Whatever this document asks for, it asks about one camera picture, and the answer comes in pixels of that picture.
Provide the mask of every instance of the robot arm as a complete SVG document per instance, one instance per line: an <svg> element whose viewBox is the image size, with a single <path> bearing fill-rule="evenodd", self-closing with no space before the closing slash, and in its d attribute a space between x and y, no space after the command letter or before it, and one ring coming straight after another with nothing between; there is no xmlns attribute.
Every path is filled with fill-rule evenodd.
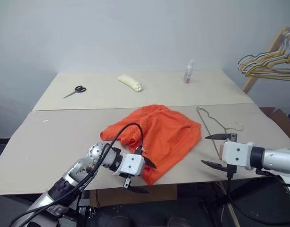
<svg viewBox="0 0 290 227"><path fill-rule="evenodd" d="M286 184L290 184L290 148L272 150L255 147L252 142L237 143L237 134L215 134L206 137L211 140L226 140L220 146L220 160L228 166L243 166L247 170L256 168L256 173L263 173L261 169L273 170L279 174ZM219 170L227 171L219 164L203 161L203 163Z"/></svg>
<svg viewBox="0 0 290 227"><path fill-rule="evenodd" d="M62 197L70 190L74 189L83 179L85 179L89 172L94 168L101 153L103 152L105 144L94 144L82 159L79 159L65 174L54 184L54 186L43 193L27 211L33 210L45 205L48 205L58 198ZM121 150L118 148L111 148L102 162L102 166L109 168L118 175L126 178L123 185L124 188L138 192L146 193L145 190L139 187L131 186L131 177L141 175L145 164L156 168L155 165L147 158L142 156L142 149L137 148L134 154L120 154ZM58 218L62 217L69 210L70 204L83 192L87 185L95 178L97 172L84 183L75 193L60 203L47 208L45 213L36 216L30 223L37 227L55 227L58 225ZM27 220L32 213L26 214L18 219L12 226L19 227L25 220Z"/></svg>

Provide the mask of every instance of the white wall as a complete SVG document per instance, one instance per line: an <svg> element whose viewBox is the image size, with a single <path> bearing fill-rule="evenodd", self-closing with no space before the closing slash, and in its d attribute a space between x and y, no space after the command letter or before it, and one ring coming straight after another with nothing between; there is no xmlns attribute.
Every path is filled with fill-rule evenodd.
<svg viewBox="0 0 290 227"><path fill-rule="evenodd" d="M0 137L11 136L57 72L223 69L290 26L290 0L0 0ZM290 111L290 83L249 95Z"/></svg>

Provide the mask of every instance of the cardboard sheet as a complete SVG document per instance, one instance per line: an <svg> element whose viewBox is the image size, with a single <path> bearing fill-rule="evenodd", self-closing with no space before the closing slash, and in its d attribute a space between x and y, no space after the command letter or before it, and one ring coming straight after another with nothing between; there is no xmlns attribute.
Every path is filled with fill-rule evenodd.
<svg viewBox="0 0 290 227"><path fill-rule="evenodd" d="M203 106L211 116L228 127L244 126L238 132L238 141L254 142L259 147L290 147L290 139L266 117L255 104ZM171 107L190 119L201 123L195 106ZM99 134L108 125L126 117L135 109L98 109L68 111L33 111L11 137L0 156L0 194L39 193L51 186L88 149L100 141ZM220 126L206 120L211 133L223 133ZM208 133L202 126L202 140L190 153L156 184L190 183L226 180L224 172L211 169L201 163L209 160L221 163ZM235 179L258 177L255 173L239 167ZM134 185L145 185L140 177L133 178ZM124 179L113 176L101 167L87 189L122 187Z"/></svg>
<svg viewBox="0 0 290 227"><path fill-rule="evenodd" d="M183 71L129 72L143 91L135 92L117 78L122 73L59 73L37 102L34 111L227 105L253 101L221 70L194 71L189 84ZM63 99L78 85L87 88Z"/></svg>
<svg viewBox="0 0 290 227"><path fill-rule="evenodd" d="M90 192L90 206L105 207L117 204L177 200L177 185L141 186L149 193L131 192L125 188L108 188Z"/></svg>

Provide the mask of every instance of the orange cloth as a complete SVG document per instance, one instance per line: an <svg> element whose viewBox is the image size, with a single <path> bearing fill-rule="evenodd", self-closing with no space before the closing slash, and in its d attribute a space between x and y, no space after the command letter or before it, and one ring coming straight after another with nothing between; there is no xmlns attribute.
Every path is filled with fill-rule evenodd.
<svg viewBox="0 0 290 227"><path fill-rule="evenodd" d="M126 124L138 123L144 133L143 156L149 158L156 169L145 166L142 177L148 185L154 184L164 173L184 158L201 139L201 125L180 112L164 105L141 107L120 122L101 132L102 140L112 140ZM119 136L122 145L133 153L139 146L141 134L136 126L129 126Z"/></svg>

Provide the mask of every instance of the clothes hanger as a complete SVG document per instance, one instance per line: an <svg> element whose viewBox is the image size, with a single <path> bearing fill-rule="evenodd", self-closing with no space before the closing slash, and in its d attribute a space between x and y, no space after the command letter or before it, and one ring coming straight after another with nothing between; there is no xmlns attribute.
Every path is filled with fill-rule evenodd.
<svg viewBox="0 0 290 227"><path fill-rule="evenodd" d="M282 40L284 39L283 35L286 34L286 31L290 31L290 27L283 27L275 36L275 38L273 39L272 45L268 48L267 52L264 53L260 53L257 56L253 56L253 55L247 55L244 58L242 58L238 64L238 70L242 70L241 68L243 67L243 64L249 64L251 62L251 59L253 58L257 58L259 56L263 56L263 55L267 55L271 52L274 52L276 50L279 49L280 45L282 44Z"/></svg>
<svg viewBox="0 0 290 227"><path fill-rule="evenodd" d="M266 77L260 77L260 76L250 76L250 77L253 77L253 78L261 78L261 79L275 79L275 80L282 80L282 81L289 81L290 82L290 79L282 79L281 77L279 78L266 78Z"/></svg>
<svg viewBox="0 0 290 227"><path fill-rule="evenodd" d="M282 33L283 41L282 41L278 50L273 51L273 52L261 53L257 57L255 57L254 59L247 60L246 62L240 64L240 66L243 66L243 67L241 68L239 66L238 70L242 71L242 73L246 73L247 68L252 66L253 64L259 64L261 61L264 61L266 59L283 55L284 50L286 49L286 42L287 42L289 36L290 36L290 31L284 31Z"/></svg>
<svg viewBox="0 0 290 227"><path fill-rule="evenodd" d="M256 58L255 61L252 61L243 67L242 73L247 73L247 71L249 70L249 69L247 69L248 67L253 67L257 64L264 65L265 62L270 60L270 59L272 59L272 60L282 59L282 56L285 54L287 48L289 47L289 45L288 45L288 42L290 41L289 37L290 37L290 31L286 31L284 34L284 40L281 43L281 45L277 51L274 51L274 52L268 53L267 55L260 56L260 57Z"/></svg>
<svg viewBox="0 0 290 227"><path fill-rule="evenodd" d="M269 69L277 64L290 63L290 33L287 33L287 34L288 34L288 37L286 37L286 40L284 40L284 45L283 45L284 55L273 57L273 58L268 58L267 60L264 60L260 64L252 66L251 69L247 71L246 77L257 77L257 78L267 77L269 79L282 79L282 80L289 79L290 80L290 73L285 73L285 74L288 74L286 76L282 76L282 75L278 76L278 72L272 73L271 75L268 75L268 74L261 74L261 75L255 75L255 76L251 75L251 73L253 73L258 68L264 67L264 68Z"/></svg>
<svg viewBox="0 0 290 227"><path fill-rule="evenodd" d="M264 69L262 70L262 68L257 68L256 70L251 72L252 74L255 74L257 76L283 76L286 75L287 77L290 77L290 71L281 71L281 72L277 72L274 70L270 70L270 69Z"/></svg>

